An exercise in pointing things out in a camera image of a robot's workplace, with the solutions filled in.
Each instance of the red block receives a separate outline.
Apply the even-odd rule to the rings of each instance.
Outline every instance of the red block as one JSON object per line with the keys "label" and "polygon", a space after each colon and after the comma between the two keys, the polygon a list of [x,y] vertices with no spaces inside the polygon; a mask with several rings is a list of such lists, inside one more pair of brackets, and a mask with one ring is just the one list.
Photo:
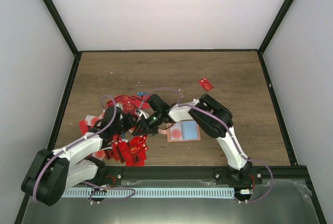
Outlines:
{"label": "red block", "polygon": [[79,121],[79,127],[82,135],[86,134],[89,130],[89,127],[85,124],[84,120]]}
{"label": "red block", "polygon": [[201,85],[201,87],[205,91],[210,91],[211,89],[214,88],[214,86],[205,77],[203,79],[199,80],[198,83]]}
{"label": "red block", "polygon": [[146,153],[139,154],[126,162],[126,166],[144,166],[147,159]]}

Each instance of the small red piece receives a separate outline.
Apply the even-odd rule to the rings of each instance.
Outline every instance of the small red piece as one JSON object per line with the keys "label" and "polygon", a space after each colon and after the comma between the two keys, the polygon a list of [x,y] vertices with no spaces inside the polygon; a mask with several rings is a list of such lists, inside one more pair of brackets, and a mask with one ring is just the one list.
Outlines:
{"label": "small red piece", "polygon": [[[123,105],[123,109],[125,113],[134,113],[135,111],[135,107],[139,108],[141,106],[141,103],[143,101],[143,99],[141,97],[138,96],[129,96],[129,95],[119,95],[116,96],[114,98],[116,103],[121,103]],[[113,106],[112,100],[108,101],[107,103],[107,107]],[[150,106],[147,102],[144,102],[141,106],[141,109],[145,110],[145,109],[149,109]]]}
{"label": "small red piece", "polygon": [[148,150],[146,139],[147,136],[137,136],[125,142],[117,136],[111,143],[112,149],[104,150],[106,159],[113,158],[121,163],[126,162],[126,166],[144,166]]}
{"label": "small red piece", "polygon": [[205,91],[210,91],[214,88],[214,86],[205,77],[198,82]]}
{"label": "small red piece", "polygon": [[83,135],[86,134],[89,130],[89,127],[86,125],[85,120],[79,121],[79,127]]}

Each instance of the white cable track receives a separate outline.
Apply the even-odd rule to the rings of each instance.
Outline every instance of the white cable track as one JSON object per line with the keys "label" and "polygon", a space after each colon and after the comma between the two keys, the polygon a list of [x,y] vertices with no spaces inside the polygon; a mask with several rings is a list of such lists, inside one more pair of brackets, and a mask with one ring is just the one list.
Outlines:
{"label": "white cable track", "polygon": [[[65,190],[62,197],[89,197],[93,188],[70,188]],[[132,198],[210,198],[233,199],[234,188],[135,188],[136,194]],[[107,190],[96,192],[92,196],[106,198],[122,198],[133,193],[131,190]]]}

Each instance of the white wall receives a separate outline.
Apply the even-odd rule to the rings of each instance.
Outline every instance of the white wall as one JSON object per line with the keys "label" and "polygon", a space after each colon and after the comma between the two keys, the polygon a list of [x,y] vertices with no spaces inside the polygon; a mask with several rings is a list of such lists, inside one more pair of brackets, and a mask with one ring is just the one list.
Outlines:
{"label": "white wall", "polygon": [[79,50],[259,48],[284,0],[53,0]]}
{"label": "white wall", "polygon": [[14,223],[22,180],[47,146],[72,61],[42,0],[0,0],[0,223]]}
{"label": "white wall", "polygon": [[295,0],[264,58],[298,161],[333,223],[333,0]]}

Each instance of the black metal edge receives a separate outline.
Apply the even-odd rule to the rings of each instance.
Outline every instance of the black metal edge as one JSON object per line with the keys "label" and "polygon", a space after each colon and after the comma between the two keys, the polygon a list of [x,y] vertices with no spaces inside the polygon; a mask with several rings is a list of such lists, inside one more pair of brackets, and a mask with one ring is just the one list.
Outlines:
{"label": "black metal edge", "polygon": [[283,141],[284,141],[285,146],[286,146],[287,154],[288,154],[288,157],[289,157],[289,162],[290,162],[291,165],[297,165],[298,164],[297,158],[296,158],[295,152],[293,150],[293,147],[292,147],[292,144],[291,144],[291,141],[290,141],[290,138],[289,138],[287,127],[286,127],[285,121],[283,119],[281,109],[280,109],[279,103],[277,101],[277,98],[276,98],[276,95],[275,95],[275,92],[274,92],[274,88],[273,88],[273,85],[272,85],[270,75],[268,73],[264,58],[263,58],[262,53],[260,51],[258,51],[258,57],[259,57],[259,61],[260,61],[262,71],[264,73],[267,88],[268,88],[268,91],[269,91],[270,96],[271,96],[271,100],[272,100],[272,103],[273,103],[273,107],[274,107],[274,111],[275,111],[275,114],[276,114],[277,122],[279,123],[279,127],[280,127],[280,130],[281,130],[282,138],[283,138]]}
{"label": "black metal edge", "polygon": [[257,49],[148,49],[148,50],[84,50],[82,52],[210,52],[210,51],[258,51]]}
{"label": "black metal edge", "polygon": [[65,109],[66,109],[66,106],[67,106],[67,103],[68,103],[69,95],[71,94],[71,90],[72,90],[72,87],[73,87],[76,72],[78,70],[79,63],[80,63],[80,60],[81,60],[81,56],[82,56],[82,52],[79,51],[79,54],[74,57],[73,65],[72,65],[71,71],[70,71],[69,76],[68,76],[68,80],[67,80],[67,83],[66,83],[65,90],[64,90],[63,95],[62,95],[62,99],[61,99],[61,102],[60,102],[60,107],[59,107],[58,114],[57,114],[57,117],[56,117],[56,120],[55,120],[55,124],[53,126],[51,137],[50,137],[49,143],[47,145],[48,150],[53,150],[54,146],[56,144],[58,134],[59,134],[59,130],[60,130],[61,123],[62,123],[62,119],[63,119],[63,116],[65,114]]}
{"label": "black metal edge", "polygon": [[308,180],[305,181],[306,182],[306,187],[310,190],[311,192],[311,200],[312,200],[312,203],[313,203],[313,206],[314,206],[314,209],[316,211],[316,214],[317,214],[317,218],[318,218],[318,221],[319,223],[321,224],[326,224],[326,219],[325,219],[325,216],[324,216],[324,213],[323,213],[323,210],[321,208],[321,205],[319,203],[319,200],[318,200],[318,197],[317,197],[317,194],[316,194],[316,191],[314,190],[314,187],[313,187],[313,184],[312,184],[312,181],[309,177]]}
{"label": "black metal edge", "polygon": [[[304,165],[269,166],[276,179],[309,179],[308,169]],[[217,169],[229,169],[228,166],[106,166],[106,173],[118,173],[122,179],[191,179],[193,177],[215,178]],[[259,171],[262,178],[269,179],[270,174],[264,166],[253,166],[252,171]]]}
{"label": "black metal edge", "polygon": [[[122,167],[106,166],[106,173],[114,175],[118,183],[121,180],[214,180],[215,172],[219,169],[228,169],[228,166],[144,166]],[[315,208],[319,223],[325,224],[325,216],[318,201],[316,192],[308,172],[304,165],[295,166],[270,166],[274,179],[304,180],[311,191],[311,200]],[[261,179],[270,179],[270,173],[264,166],[253,166],[252,171],[258,171]]]}
{"label": "black metal edge", "polygon": [[293,0],[285,0],[279,10],[279,12],[277,13],[269,31],[266,34],[266,37],[264,38],[259,50],[260,52],[264,53],[267,46],[269,45],[269,43],[271,42],[276,30],[278,29],[278,27],[280,26],[281,22],[283,21],[283,18],[285,17],[285,15],[287,14],[291,4],[292,4]]}
{"label": "black metal edge", "polygon": [[24,195],[20,209],[19,209],[16,219],[15,219],[15,224],[21,224],[23,222],[23,218],[25,215],[25,210],[27,209],[29,198],[30,198],[30,196],[28,194]]}
{"label": "black metal edge", "polygon": [[72,53],[74,55],[78,55],[79,51],[76,48],[64,22],[62,21],[60,14],[58,13],[58,10],[56,9],[55,5],[53,4],[52,0],[43,0],[45,6],[47,7],[48,11],[50,12],[52,18],[54,19],[57,27],[59,28],[63,38],[67,42],[67,45],[71,49]]}

